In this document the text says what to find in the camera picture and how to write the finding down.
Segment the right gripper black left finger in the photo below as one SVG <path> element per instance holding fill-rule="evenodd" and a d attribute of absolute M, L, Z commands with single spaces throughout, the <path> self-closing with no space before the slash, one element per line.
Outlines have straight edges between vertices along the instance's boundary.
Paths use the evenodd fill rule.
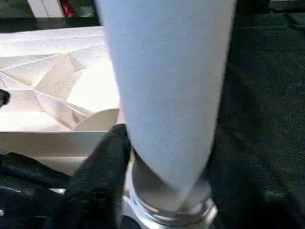
<path fill-rule="evenodd" d="M 113 126 L 71 177 L 59 206 L 61 229 L 117 229 L 131 144 Z"/>

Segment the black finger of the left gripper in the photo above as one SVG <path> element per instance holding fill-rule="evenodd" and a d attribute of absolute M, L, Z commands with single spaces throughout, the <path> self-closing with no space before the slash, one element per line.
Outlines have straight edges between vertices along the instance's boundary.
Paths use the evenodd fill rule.
<path fill-rule="evenodd" d="M 14 152 L 1 154 L 0 174 L 49 188 L 63 188 L 70 180 L 69 175 Z"/>
<path fill-rule="evenodd" d="M 0 89 L 0 107 L 7 105 L 10 102 L 11 94 L 3 89 Z"/>

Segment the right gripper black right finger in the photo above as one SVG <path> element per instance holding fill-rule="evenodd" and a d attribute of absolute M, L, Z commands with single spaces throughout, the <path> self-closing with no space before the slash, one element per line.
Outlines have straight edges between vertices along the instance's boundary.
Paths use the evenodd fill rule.
<path fill-rule="evenodd" d="M 251 147 L 234 135 L 217 133 L 208 180 L 224 229 L 303 229 L 305 213 Z"/>

